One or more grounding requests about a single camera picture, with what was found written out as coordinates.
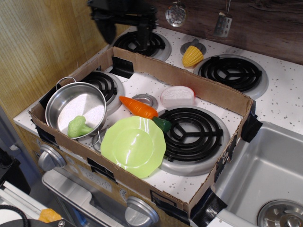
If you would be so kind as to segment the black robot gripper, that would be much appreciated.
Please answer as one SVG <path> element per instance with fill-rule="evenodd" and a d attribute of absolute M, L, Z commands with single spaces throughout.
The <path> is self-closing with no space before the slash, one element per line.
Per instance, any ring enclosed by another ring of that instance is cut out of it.
<path fill-rule="evenodd" d="M 89 0 L 92 19 L 108 44 L 116 38 L 115 24 L 137 26 L 140 50 L 146 50 L 157 24 L 155 6 L 143 0 Z"/>

